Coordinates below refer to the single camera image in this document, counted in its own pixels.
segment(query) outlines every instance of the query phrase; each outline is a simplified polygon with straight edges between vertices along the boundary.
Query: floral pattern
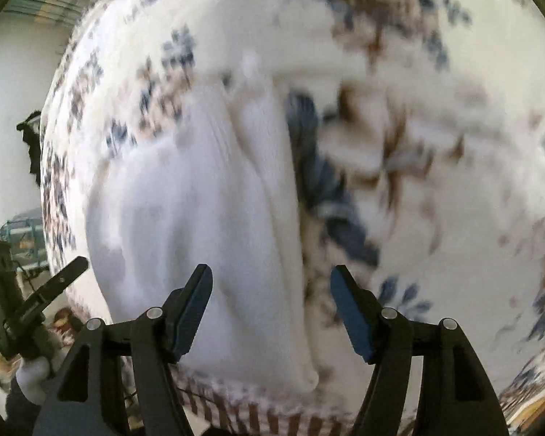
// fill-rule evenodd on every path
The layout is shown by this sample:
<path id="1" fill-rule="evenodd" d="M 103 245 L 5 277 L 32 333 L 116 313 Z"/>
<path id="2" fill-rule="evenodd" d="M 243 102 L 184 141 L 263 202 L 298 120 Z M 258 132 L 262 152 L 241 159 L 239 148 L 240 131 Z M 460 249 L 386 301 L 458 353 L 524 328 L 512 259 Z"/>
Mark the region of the floral pattern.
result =
<path id="1" fill-rule="evenodd" d="M 71 35 L 43 110 L 42 210 L 55 272 L 76 254 L 89 255 L 86 204 L 109 165 L 121 163 L 148 139 L 179 130 L 182 96 L 199 78 L 212 80 L 215 74 L 227 90 L 234 90 L 233 74 L 240 65 L 234 53 L 253 43 L 227 33 L 224 27 L 230 21 L 218 29 L 222 41 L 193 14 L 172 11 L 169 24 L 160 21 L 154 6 L 175 10 L 173 0 L 129 1 L 135 4 L 125 10 L 115 0 L 91 0 Z M 499 116 L 491 112 L 495 94 L 488 87 L 505 85 L 509 104 L 530 93 L 532 83 L 512 92 L 507 76 L 500 83 L 493 79 L 479 84 L 481 67 L 465 64 L 472 53 L 457 39 L 480 36 L 477 0 L 278 1 L 270 21 L 250 23 L 254 33 L 265 29 L 262 34 L 278 38 L 274 44 L 260 40 L 253 48 L 257 52 L 288 45 L 285 65 L 271 57 L 271 70 L 284 74 L 292 64 L 315 74 L 289 77 L 284 98 L 301 206 L 303 299 L 315 342 L 333 342 L 344 332 L 328 286 L 335 264 L 346 263 L 382 305 L 417 321 L 436 322 L 441 314 L 456 311 L 468 323 L 476 306 L 462 310 L 462 302 L 450 306 L 449 297 L 457 289 L 471 296 L 479 290 L 500 311 L 497 318 L 489 318 L 492 343 L 485 347 L 475 335 L 473 344 L 487 362 L 508 361 L 514 369 L 493 383 L 503 389 L 500 401 L 511 431 L 527 429 L 545 407 L 545 202 L 536 200 L 545 199 L 545 158 L 536 154 L 537 147 L 545 153 L 545 100 L 525 105 L 520 118 L 526 120 L 526 130 L 520 138 L 512 112 L 494 122 Z M 508 1 L 516 8 L 512 11 L 533 9 L 530 0 Z M 225 11 L 226 2 L 212 11 Z M 235 22 L 242 19 L 225 15 Z M 310 52 L 320 54 L 315 62 L 291 58 L 300 48 L 291 46 L 283 32 L 291 18 L 299 21 L 299 28 L 291 31 L 309 31 L 308 42 L 315 47 Z M 111 21 L 116 25 L 110 40 Z M 141 31 L 146 34 L 141 43 L 129 46 L 129 38 Z M 129 47 L 117 61 L 108 54 L 119 45 Z M 212 65 L 213 72 L 206 69 Z M 393 81 L 384 75 L 390 71 Z M 511 73 L 505 66 L 496 69 L 500 71 Z M 320 88 L 325 79 L 331 82 Z M 534 83 L 545 87 L 545 79 Z M 517 157 L 519 148 L 528 154 L 524 161 Z M 517 176 L 510 169 L 535 170 Z M 477 196 L 477 181 L 485 185 L 486 197 Z M 470 205 L 478 209 L 470 210 Z M 458 227 L 461 217 L 472 221 Z M 488 243 L 484 228 L 477 229 L 479 218 L 485 231 L 494 227 Z M 480 247 L 468 242 L 469 234 L 478 235 Z M 446 257 L 453 258 L 454 268 L 445 263 Z M 480 257 L 500 273 L 477 268 Z M 517 274 L 517 284 L 503 282 Z M 489 286 L 495 281 L 501 291 Z M 108 313 L 104 300 L 97 298 L 94 276 L 74 284 L 69 294 L 85 316 Z M 513 348 L 518 351 L 509 351 L 508 358 L 500 354 Z M 359 402 L 336 407 L 329 403 L 331 396 L 348 400 L 343 383 L 363 381 L 363 387 L 369 378 L 346 351 L 318 352 L 321 384 L 306 405 L 279 401 L 260 388 L 239 389 L 217 376 L 206 380 L 183 370 L 175 373 L 175 380 L 186 406 L 213 424 L 284 436 L 319 434 L 323 428 L 338 436 L 351 425 Z M 495 374 L 500 372 L 491 367 L 489 375 Z M 229 401 L 223 395 L 233 397 Z M 206 396 L 215 402 L 212 406 Z M 405 428 L 411 428 L 414 409 L 409 403 Z M 228 426 L 215 415 L 226 415 L 233 423 Z"/>

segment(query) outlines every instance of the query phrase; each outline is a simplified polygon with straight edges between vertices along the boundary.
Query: wall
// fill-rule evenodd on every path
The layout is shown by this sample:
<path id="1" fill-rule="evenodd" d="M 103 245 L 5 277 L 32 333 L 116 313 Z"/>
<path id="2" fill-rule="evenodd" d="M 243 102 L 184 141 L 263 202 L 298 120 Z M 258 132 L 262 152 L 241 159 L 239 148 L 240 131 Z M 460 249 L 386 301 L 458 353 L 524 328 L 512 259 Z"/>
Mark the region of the wall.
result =
<path id="1" fill-rule="evenodd" d="M 17 15 L 0 16 L 0 226 L 40 205 L 28 147 L 16 125 L 41 110 L 70 32 Z M 4 395 L 0 390 L 0 411 Z"/>

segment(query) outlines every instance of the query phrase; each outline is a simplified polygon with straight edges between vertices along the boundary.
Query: folded white fabric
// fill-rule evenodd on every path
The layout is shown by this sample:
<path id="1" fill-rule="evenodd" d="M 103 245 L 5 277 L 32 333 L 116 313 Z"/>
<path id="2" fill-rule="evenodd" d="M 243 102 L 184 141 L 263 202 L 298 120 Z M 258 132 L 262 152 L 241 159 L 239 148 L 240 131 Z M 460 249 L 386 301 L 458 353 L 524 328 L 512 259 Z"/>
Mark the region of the folded white fabric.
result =
<path id="1" fill-rule="evenodd" d="M 182 364 L 304 393 L 318 378 L 288 129 L 269 78 L 252 71 L 240 85 L 228 95 L 196 82 L 181 130 L 111 161 L 90 198 L 90 258 L 115 321 L 163 303 L 208 264 L 214 291 Z"/>

